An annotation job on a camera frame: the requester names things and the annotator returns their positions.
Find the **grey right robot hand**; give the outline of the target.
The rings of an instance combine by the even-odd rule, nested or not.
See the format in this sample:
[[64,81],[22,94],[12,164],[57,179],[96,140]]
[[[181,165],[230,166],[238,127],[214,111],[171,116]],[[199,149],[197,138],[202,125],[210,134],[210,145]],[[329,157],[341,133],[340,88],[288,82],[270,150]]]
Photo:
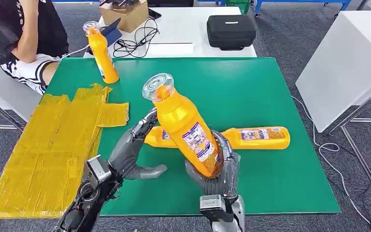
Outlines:
[[233,151],[230,142],[221,133],[214,130],[211,133],[217,141],[221,151],[220,154],[224,160],[219,175],[214,178],[207,178],[199,173],[188,160],[184,160],[185,170],[205,195],[219,194],[228,199],[236,198],[238,195],[238,175],[241,157]]

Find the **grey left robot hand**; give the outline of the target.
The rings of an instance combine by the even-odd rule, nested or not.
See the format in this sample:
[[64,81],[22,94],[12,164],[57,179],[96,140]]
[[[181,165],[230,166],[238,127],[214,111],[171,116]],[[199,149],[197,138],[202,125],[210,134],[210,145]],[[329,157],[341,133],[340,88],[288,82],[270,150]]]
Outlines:
[[152,179],[167,170],[164,164],[156,167],[141,167],[137,164],[146,136],[157,122],[157,109],[154,107],[120,137],[108,159],[109,167],[115,175],[127,180]]

